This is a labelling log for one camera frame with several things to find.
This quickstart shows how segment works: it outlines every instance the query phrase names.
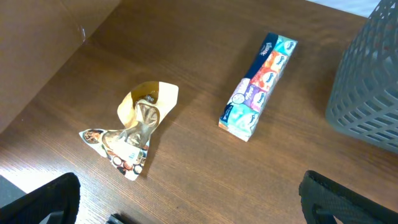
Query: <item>dark blue label section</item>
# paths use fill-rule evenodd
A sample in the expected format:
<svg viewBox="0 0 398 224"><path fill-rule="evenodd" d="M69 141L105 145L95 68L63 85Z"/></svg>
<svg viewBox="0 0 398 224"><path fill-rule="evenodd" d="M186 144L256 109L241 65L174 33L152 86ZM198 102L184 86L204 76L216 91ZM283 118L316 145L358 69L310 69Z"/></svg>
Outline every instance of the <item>dark blue label section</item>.
<svg viewBox="0 0 398 224"><path fill-rule="evenodd" d="M226 105L224 109L224 114L220 116L220 120L224 121L225 123L228 123L229 114L231 113L233 107L234 105L232 105L232 103Z"/></svg>
<svg viewBox="0 0 398 224"><path fill-rule="evenodd" d="M257 54L257 57L254 59L253 64L251 65L249 71L244 76L245 78L252 79L258 70L260 70L262 64L267 60L268 56L271 54L272 50L275 47L276 42L278 41L278 35L273 33L268 33L266 39L262 42L260 47L260 51Z"/></svg>

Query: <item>colorful snack package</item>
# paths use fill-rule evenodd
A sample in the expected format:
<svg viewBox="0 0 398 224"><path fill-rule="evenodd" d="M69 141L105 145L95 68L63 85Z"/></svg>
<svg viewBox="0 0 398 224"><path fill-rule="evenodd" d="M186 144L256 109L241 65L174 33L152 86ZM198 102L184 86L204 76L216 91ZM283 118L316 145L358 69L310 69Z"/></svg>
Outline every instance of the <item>colorful snack package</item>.
<svg viewBox="0 0 398 224"><path fill-rule="evenodd" d="M144 167L151 134L177 104L177 97L176 85L142 83L127 94L118 107L125 129L87 129L79 135L126 178L135 180Z"/></svg>
<svg viewBox="0 0 398 224"><path fill-rule="evenodd" d="M229 99L218 126L243 141L252 136L297 41L269 33L249 71Z"/></svg>

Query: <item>wooden table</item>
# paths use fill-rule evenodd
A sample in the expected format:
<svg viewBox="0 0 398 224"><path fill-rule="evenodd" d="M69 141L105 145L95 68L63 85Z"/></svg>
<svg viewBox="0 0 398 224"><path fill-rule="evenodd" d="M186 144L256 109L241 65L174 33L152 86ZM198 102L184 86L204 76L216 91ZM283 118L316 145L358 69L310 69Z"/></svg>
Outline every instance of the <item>wooden table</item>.
<svg viewBox="0 0 398 224"><path fill-rule="evenodd" d="M325 108L341 54L365 19L304 0L123 1L0 135L0 174L30 192L66 172L78 223L305 223L299 183L315 170L398 211L398 155L338 134ZM298 40L249 142L217 127L267 34ZM131 182L78 132L119 129L130 89L180 87Z"/></svg>

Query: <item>brown wooden surface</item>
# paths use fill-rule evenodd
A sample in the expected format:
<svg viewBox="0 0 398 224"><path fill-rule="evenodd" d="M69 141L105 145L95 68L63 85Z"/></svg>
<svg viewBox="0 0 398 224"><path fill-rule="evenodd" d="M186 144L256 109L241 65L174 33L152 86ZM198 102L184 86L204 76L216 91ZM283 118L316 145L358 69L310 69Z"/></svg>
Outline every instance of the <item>brown wooden surface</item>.
<svg viewBox="0 0 398 224"><path fill-rule="evenodd" d="M141 223L305 223L298 188L309 169L398 211L398 156L324 116L363 23L304 0L124 1L0 135L0 174L30 192L74 172L78 223L115 212ZM217 122L268 31L298 47L246 143ZM180 95L131 182L78 132L122 128L118 104L149 80Z"/></svg>

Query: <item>empty snack wrapper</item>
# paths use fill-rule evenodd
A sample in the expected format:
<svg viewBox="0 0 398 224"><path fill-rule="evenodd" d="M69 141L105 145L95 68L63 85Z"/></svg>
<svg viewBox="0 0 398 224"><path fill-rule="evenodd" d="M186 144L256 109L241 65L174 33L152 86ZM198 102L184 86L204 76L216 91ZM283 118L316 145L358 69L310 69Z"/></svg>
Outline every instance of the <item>empty snack wrapper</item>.
<svg viewBox="0 0 398 224"><path fill-rule="evenodd" d="M119 105L118 116L125 129L87 129L79 135L126 178L135 180L144 167L151 134L177 104L177 97L176 85L142 83Z"/></svg>

